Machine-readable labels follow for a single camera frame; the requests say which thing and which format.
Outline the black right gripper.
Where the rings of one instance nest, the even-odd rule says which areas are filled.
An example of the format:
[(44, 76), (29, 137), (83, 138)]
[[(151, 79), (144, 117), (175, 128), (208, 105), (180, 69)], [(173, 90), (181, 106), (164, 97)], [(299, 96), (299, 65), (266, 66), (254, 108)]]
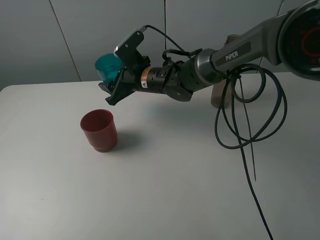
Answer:
[(151, 66), (149, 57), (139, 53), (125, 54), (120, 57), (123, 67), (111, 82), (100, 82), (99, 88), (109, 93), (105, 100), (111, 106), (125, 99), (134, 92), (156, 94), (174, 94), (177, 91), (177, 72), (179, 64), (164, 60), (161, 67)]

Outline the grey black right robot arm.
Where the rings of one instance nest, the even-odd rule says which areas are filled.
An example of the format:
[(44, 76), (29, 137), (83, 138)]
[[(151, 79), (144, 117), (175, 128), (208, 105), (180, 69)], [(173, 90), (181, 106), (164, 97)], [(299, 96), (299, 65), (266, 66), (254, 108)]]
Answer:
[(134, 31), (114, 51), (121, 61), (115, 69), (115, 79), (104, 75), (99, 84), (109, 94), (109, 105), (116, 105), (134, 92), (164, 94), (188, 102), (194, 92), (219, 83), (242, 68), (251, 69), (251, 61), (260, 57), (274, 66), (285, 65), (299, 77), (314, 81), (320, 78), (317, 0), (262, 22), (220, 50), (173, 49), (172, 54), (186, 56), (187, 61), (173, 62), (166, 57), (162, 67), (152, 67), (150, 59), (137, 51), (144, 31), (144, 27)]

